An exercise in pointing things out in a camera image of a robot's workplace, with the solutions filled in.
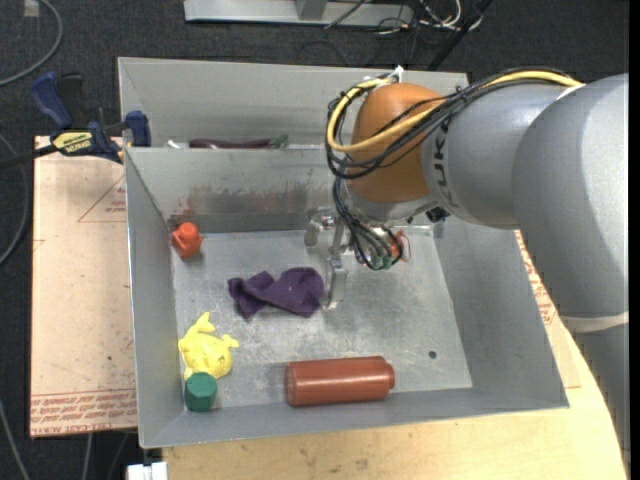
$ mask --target orange toy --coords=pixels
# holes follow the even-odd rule
[[[202,237],[198,232],[198,226],[193,222],[183,222],[171,233],[171,245],[183,260],[200,252],[201,243]]]

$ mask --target yellow cable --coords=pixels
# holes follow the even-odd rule
[[[481,88],[489,87],[496,83],[512,82],[514,80],[523,80],[523,79],[546,80],[549,82],[555,82],[560,85],[566,85],[568,87],[578,87],[578,86],[584,85],[583,83],[578,82],[573,78],[552,73],[549,71],[521,71],[519,73],[512,73],[509,75],[501,76],[500,78],[497,78],[496,80],[483,85]],[[343,96],[343,98],[340,100],[340,102],[338,102],[338,104],[336,105],[336,108],[334,109],[334,111],[332,112],[329,118],[329,124],[327,126],[327,142],[332,149],[334,149],[335,151],[339,151],[341,153],[351,153],[354,151],[360,151],[362,149],[366,149],[369,146],[378,144],[399,132],[403,132],[408,128],[411,128],[414,124],[420,122],[422,119],[424,119],[426,116],[428,116],[431,112],[433,112],[437,108],[437,106],[435,106],[430,108],[429,110],[425,110],[424,112],[421,112],[420,114],[416,114],[415,116],[410,117],[405,121],[401,121],[395,124],[394,126],[387,128],[385,131],[380,132],[376,135],[373,135],[372,137],[369,137],[367,140],[364,140],[357,144],[349,144],[346,146],[342,144],[338,144],[335,141],[334,128],[338,121],[338,116],[340,115],[344,107],[347,105],[347,102],[350,101],[354,96],[357,96],[362,91],[362,89],[368,89],[370,87],[376,87],[379,85],[386,85],[387,83],[390,83],[390,80],[375,79],[375,80],[363,82],[361,84],[358,84],[356,87],[354,87],[350,91],[348,91],[347,94]]]
[[[551,73],[549,71],[521,71],[519,73],[511,73],[509,75],[501,76],[493,82],[483,85],[482,87],[489,87],[491,85],[501,82],[512,82],[514,80],[522,79],[534,79],[534,80],[546,80],[548,82],[555,82],[560,85],[566,85],[567,87],[579,87],[584,85],[582,82],[578,82],[573,78],[558,73]]]

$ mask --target green cap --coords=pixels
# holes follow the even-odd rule
[[[194,373],[184,386],[184,403],[187,409],[205,412],[213,407],[218,393],[218,383],[206,372]]]

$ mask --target orange cylinder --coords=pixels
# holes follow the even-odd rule
[[[288,363],[287,403],[293,407],[382,400],[395,385],[393,367],[381,356]]]

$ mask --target yellow toy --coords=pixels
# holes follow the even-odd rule
[[[207,311],[189,328],[184,338],[178,341],[178,349],[186,366],[185,380],[196,372],[207,372],[219,379],[233,367],[233,357],[229,348],[238,348],[240,345],[228,334],[222,336],[222,339],[204,334],[215,330],[209,322]]]

